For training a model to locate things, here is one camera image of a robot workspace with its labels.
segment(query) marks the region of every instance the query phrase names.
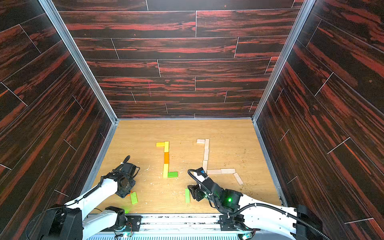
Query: wooden floor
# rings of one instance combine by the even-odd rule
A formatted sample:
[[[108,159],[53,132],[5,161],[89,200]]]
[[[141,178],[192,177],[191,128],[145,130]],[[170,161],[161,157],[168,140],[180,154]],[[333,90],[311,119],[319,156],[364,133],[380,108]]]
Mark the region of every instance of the wooden floor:
[[[240,186],[233,174],[211,175],[214,182],[280,205],[250,119],[131,120],[119,123],[93,185],[130,155],[129,162],[141,168],[132,190],[139,203],[132,205],[130,197],[114,194],[98,208],[115,206],[130,213],[217,213],[205,199],[197,202],[191,197],[185,203],[184,189],[196,184],[187,170],[202,166],[204,144],[197,144],[198,138],[210,139],[208,169],[235,168],[244,184]],[[169,172],[178,172],[178,178],[162,177],[164,148],[156,147],[156,142],[164,141],[170,142]]]

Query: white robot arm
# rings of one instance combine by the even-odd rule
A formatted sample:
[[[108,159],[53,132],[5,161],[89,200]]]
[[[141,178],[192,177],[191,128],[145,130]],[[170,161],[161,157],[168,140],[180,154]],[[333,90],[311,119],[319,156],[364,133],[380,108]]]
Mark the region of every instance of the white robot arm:
[[[224,216],[221,223],[240,230],[264,229],[292,240],[330,240],[321,230],[322,222],[303,205],[282,207],[253,199],[241,192],[223,189],[208,177],[203,168],[189,169],[188,174],[198,183],[189,185],[197,201],[213,202]]]

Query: beige wooden block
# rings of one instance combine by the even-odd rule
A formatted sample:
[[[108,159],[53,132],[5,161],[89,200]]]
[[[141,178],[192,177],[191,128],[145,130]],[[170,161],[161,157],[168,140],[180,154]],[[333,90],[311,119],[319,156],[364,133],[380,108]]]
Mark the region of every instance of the beige wooden block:
[[[205,139],[204,149],[208,149],[208,148],[209,148],[209,138],[206,138]]]
[[[208,161],[208,155],[209,155],[209,149],[204,150],[204,159],[205,161]]]
[[[221,169],[207,169],[207,174],[221,174]]]
[[[204,169],[204,171],[207,171],[207,167],[208,167],[208,161],[203,161],[203,169]]]
[[[237,182],[239,183],[239,185],[243,185],[244,184],[243,181],[241,180],[239,174],[237,174],[237,172],[235,172],[233,175],[235,176],[235,178],[236,178]]]
[[[236,170],[234,168],[222,168],[221,173],[222,174],[233,174]]]

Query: light green block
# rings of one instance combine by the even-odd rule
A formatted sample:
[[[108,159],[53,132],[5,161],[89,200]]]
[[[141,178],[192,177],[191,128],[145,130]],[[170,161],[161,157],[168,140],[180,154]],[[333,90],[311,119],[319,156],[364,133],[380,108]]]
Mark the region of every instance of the light green block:
[[[188,188],[185,189],[185,202],[186,203],[191,202],[191,199],[189,197],[189,189]]]
[[[168,172],[168,177],[178,177],[177,172]]]
[[[132,205],[138,203],[136,192],[131,193],[131,202],[132,202]]]

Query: dark wood paneling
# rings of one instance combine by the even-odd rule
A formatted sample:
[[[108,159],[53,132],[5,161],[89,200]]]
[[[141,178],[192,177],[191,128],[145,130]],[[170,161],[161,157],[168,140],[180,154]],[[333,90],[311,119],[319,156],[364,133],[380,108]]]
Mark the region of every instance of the dark wood paneling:
[[[79,177],[76,179],[73,192],[71,195],[69,195],[70,199],[80,196],[81,191],[83,190],[84,184],[87,181],[87,178],[89,176],[89,173],[91,172],[93,164],[97,156],[99,155],[101,147],[103,146],[103,143],[104,143],[104,137],[101,135],[101,133],[98,133],[97,139],[93,142],[91,151],[89,153],[89,157],[85,161],[84,167],[81,170]]]
[[[82,73],[72,65],[34,105],[0,133],[0,163],[13,168],[79,87]]]
[[[384,50],[382,1],[317,1],[312,10],[322,19]]]
[[[248,113],[252,102],[245,103],[174,103],[168,113]]]
[[[127,101],[111,100],[109,100],[109,103],[116,114],[167,113],[165,104],[161,103],[127,103]]]
[[[322,21],[308,49],[341,79],[384,111],[384,53]]]
[[[53,0],[58,11],[147,11],[145,0]]]
[[[10,171],[10,169],[4,166],[0,166],[0,182],[2,182],[7,177]]]
[[[237,9],[268,9],[291,8],[292,0],[147,0],[150,11],[177,11],[177,10],[237,10]]]
[[[345,225],[353,232],[358,239],[375,240],[384,239],[384,231],[380,228],[374,219],[348,223]]]
[[[160,74],[172,76],[236,76],[265,74],[269,58],[159,60]]]
[[[31,189],[43,170],[46,167],[49,168],[50,164],[48,163],[50,159],[54,157],[64,137],[76,122],[73,119],[76,119],[77,115],[81,114],[81,112],[82,109],[80,105],[72,97],[24,156],[12,168],[7,178],[0,183],[0,209],[4,211],[0,220],[0,229],[5,230],[3,233],[8,232],[5,226],[27,196],[28,191],[25,190]],[[59,161],[62,153],[60,152],[59,155],[58,157],[54,157],[54,159]]]
[[[82,172],[86,174],[86,172],[83,171],[83,168],[90,169],[93,166],[93,163],[96,160],[94,148],[96,148],[97,151],[97,149],[101,148],[101,145],[104,142],[102,139],[103,137],[97,131],[100,127],[100,124],[102,123],[102,116],[103,111],[100,111],[80,146],[76,150],[75,155],[68,163],[67,168],[65,169],[55,188],[59,192],[72,197],[72,193],[74,191],[79,191],[79,188],[80,191],[82,190],[85,181],[77,182],[77,180],[79,179]]]
[[[313,13],[310,13],[304,23],[303,28],[300,31],[299,36],[297,37],[297,40],[299,40],[304,46],[307,46],[314,32],[316,31],[320,21],[321,18],[314,15]]]
[[[26,105],[1,83],[0,106],[0,132],[26,109]]]
[[[61,40],[45,13],[20,25],[42,53]]]
[[[326,152],[347,139],[348,134],[321,106],[288,63],[285,63],[279,78],[303,121],[308,124]]]
[[[287,159],[290,159],[291,164],[295,166],[295,171],[301,178],[301,184],[308,186],[305,187],[305,190],[307,192],[315,191],[308,189],[309,184],[318,185],[317,188],[323,189],[325,196],[329,199],[328,207],[336,210],[333,214],[334,219],[327,221],[324,225],[331,228],[328,225],[337,223],[336,216],[341,220],[340,223],[337,223],[339,225],[343,222],[369,218],[370,214],[363,203],[360,202],[353,188],[350,187],[333,161],[324,152],[321,142],[315,138],[306,122],[300,118],[302,113],[289,100],[285,91],[280,95],[277,105],[278,109],[283,109],[282,115],[284,115],[283,117],[294,139],[288,145],[287,142],[283,142],[283,138],[281,141],[283,152]]]
[[[316,98],[384,172],[384,116],[334,74]]]
[[[268,64],[268,67],[265,71],[265,74],[271,74],[272,73],[278,59],[279,59],[279,57],[271,57],[270,62]]]
[[[104,113],[102,120],[101,120],[101,124],[100,124],[99,129],[98,129],[98,132],[101,133],[101,135],[103,136],[104,139],[107,137],[107,134],[109,132],[111,124],[112,124],[112,122],[109,119],[108,115],[106,113]]]
[[[384,226],[384,175],[359,147],[348,139],[334,149],[330,158],[352,186],[371,216]]]
[[[288,186],[288,194],[285,198],[288,202],[289,207],[298,207],[298,205],[307,206],[309,209],[313,209],[311,201],[309,200],[303,186],[300,183],[300,179],[297,177],[293,179]]]
[[[0,32],[0,81],[9,77],[39,54],[39,50],[20,25]]]
[[[294,0],[293,1],[293,8],[300,8],[304,3],[304,0]]]
[[[282,90],[283,90],[283,87],[281,86],[279,79],[277,79],[275,85],[272,88],[271,94],[270,94],[275,102],[277,101],[278,97],[280,96],[280,93]]]
[[[130,91],[104,91],[104,94],[109,103],[136,103]]]
[[[235,58],[279,56],[288,35],[239,37]]]
[[[197,37],[287,35],[298,9],[198,11]]]
[[[258,102],[262,97],[263,92],[264,89],[227,91],[227,95],[225,96],[225,102]]]
[[[117,114],[118,118],[194,118],[194,114],[130,113]]]
[[[84,58],[119,59],[110,38],[74,38]]]
[[[137,92],[137,103],[223,103],[226,91]]]
[[[96,96],[84,76],[81,76],[79,81],[81,81],[81,84],[79,84],[73,96],[80,106],[87,110],[89,105],[96,99]]]
[[[86,60],[95,76],[159,77],[156,60]]]
[[[27,105],[38,98],[74,62],[62,41],[3,81]]]
[[[196,12],[60,12],[73,37],[193,38]]]
[[[250,118],[250,113],[196,113],[195,118]]]
[[[113,39],[120,59],[233,58],[237,38]]]
[[[268,97],[266,104],[263,109],[265,111],[264,118],[265,122],[269,121],[270,127],[274,129],[274,135],[276,135],[276,140],[280,141],[284,134],[288,131],[289,127],[285,124],[279,110],[276,107],[275,101],[272,96]],[[294,174],[291,177],[288,177],[286,181],[292,180],[296,175]]]
[[[194,77],[114,78],[96,77],[102,90],[113,91],[194,91]]]
[[[264,89],[270,75],[196,77],[197,91]]]
[[[22,238],[23,234],[25,235],[25,228],[28,222],[37,216],[49,202],[54,187],[58,183],[60,176],[64,172],[74,153],[75,150],[65,141],[61,143],[57,151],[49,160],[49,163],[44,170],[42,170],[41,174],[37,174],[38,179],[27,184],[30,185],[31,188],[28,188],[27,191],[23,191],[26,194],[24,201],[20,204],[16,212],[13,212],[14,215],[12,219],[9,221],[0,237],[4,239],[12,239],[12,237],[19,239]],[[29,236],[31,235],[31,230],[32,228],[29,228],[28,230]]]
[[[88,108],[82,111],[81,115],[77,118],[76,124],[68,132],[65,140],[75,149],[78,149],[88,130],[91,128],[96,119],[98,112],[102,107],[97,98],[90,103]]]
[[[4,0],[0,5],[0,31],[13,27],[43,13],[43,8],[35,0]]]
[[[332,73],[299,41],[293,45],[287,62],[313,95],[316,95]]]

